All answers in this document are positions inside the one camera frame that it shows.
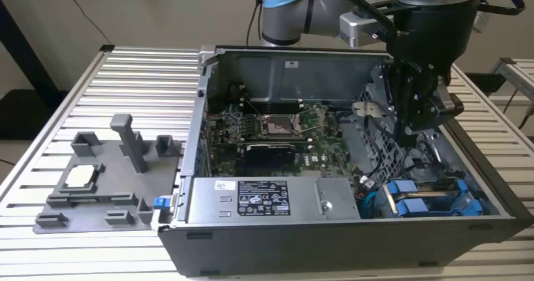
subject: barcode label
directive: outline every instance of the barcode label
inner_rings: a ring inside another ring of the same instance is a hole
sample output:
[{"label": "barcode label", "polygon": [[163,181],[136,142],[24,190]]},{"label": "barcode label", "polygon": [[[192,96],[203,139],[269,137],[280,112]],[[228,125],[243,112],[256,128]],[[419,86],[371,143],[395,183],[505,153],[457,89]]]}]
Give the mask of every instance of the barcode label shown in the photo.
[{"label": "barcode label", "polygon": [[216,190],[236,190],[235,181],[216,181]]}]

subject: floor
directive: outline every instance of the floor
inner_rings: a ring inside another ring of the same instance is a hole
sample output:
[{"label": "floor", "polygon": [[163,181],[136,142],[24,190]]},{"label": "floor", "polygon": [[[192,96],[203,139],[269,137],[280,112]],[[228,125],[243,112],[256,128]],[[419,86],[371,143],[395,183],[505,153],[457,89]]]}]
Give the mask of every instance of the floor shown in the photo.
[{"label": "floor", "polygon": [[[0,159],[16,163],[31,145],[31,141],[0,140]],[[0,183],[14,166],[0,161]]]}]

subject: electronic chip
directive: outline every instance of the electronic chip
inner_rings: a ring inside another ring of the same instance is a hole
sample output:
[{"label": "electronic chip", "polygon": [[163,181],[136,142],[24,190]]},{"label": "electronic chip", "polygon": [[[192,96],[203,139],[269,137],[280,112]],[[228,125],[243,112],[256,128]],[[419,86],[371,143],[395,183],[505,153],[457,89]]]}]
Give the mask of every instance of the electronic chip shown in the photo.
[{"label": "electronic chip", "polygon": [[267,116],[263,121],[264,135],[293,134],[293,124],[288,116]]}]

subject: white sticker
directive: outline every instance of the white sticker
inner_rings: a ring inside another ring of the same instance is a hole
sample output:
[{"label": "white sticker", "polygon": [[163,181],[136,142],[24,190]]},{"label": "white sticker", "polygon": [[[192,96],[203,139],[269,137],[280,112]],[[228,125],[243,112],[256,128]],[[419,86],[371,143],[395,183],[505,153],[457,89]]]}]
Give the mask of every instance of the white sticker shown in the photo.
[{"label": "white sticker", "polygon": [[299,61],[285,61],[287,68],[299,68]]},{"label": "white sticker", "polygon": [[216,181],[216,190],[236,190],[235,181]]},{"label": "white sticker", "polygon": [[364,185],[371,189],[375,186],[375,181],[369,180]]}]

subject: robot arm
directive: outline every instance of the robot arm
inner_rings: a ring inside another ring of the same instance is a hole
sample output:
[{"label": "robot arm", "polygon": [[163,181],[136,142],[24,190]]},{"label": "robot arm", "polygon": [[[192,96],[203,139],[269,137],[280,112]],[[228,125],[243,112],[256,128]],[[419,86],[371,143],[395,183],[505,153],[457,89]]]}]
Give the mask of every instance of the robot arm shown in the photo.
[{"label": "robot arm", "polygon": [[277,7],[265,1],[264,40],[269,45],[292,45],[301,33],[340,34],[353,47],[377,40],[387,43],[393,61],[383,66],[383,87],[387,108],[397,117],[400,144],[411,141],[404,137],[435,128],[464,111],[447,86],[477,13],[517,15],[525,7],[523,0],[513,0],[516,9],[489,6],[487,0],[393,0],[373,5],[365,0],[295,0]]}]

